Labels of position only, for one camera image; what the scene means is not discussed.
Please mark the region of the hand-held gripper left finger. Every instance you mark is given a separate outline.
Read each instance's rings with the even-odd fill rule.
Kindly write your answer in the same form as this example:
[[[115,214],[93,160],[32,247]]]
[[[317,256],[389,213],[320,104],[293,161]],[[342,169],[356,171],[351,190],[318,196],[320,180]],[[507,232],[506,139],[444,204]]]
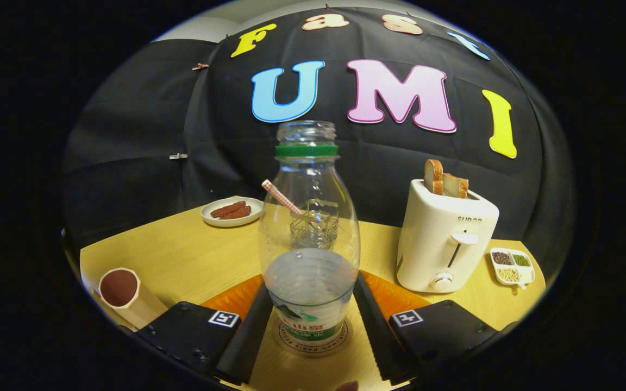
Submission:
[[[191,374],[240,386],[251,380],[271,312],[263,277],[256,275],[202,304],[178,302],[136,339]]]

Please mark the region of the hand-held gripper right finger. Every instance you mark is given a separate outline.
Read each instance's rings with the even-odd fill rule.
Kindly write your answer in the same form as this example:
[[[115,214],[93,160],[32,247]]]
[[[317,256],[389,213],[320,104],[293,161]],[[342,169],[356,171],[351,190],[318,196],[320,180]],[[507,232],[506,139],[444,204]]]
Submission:
[[[454,300],[430,302],[370,272],[353,294],[381,378],[411,388],[447,383],[517,326],[497,330]]]

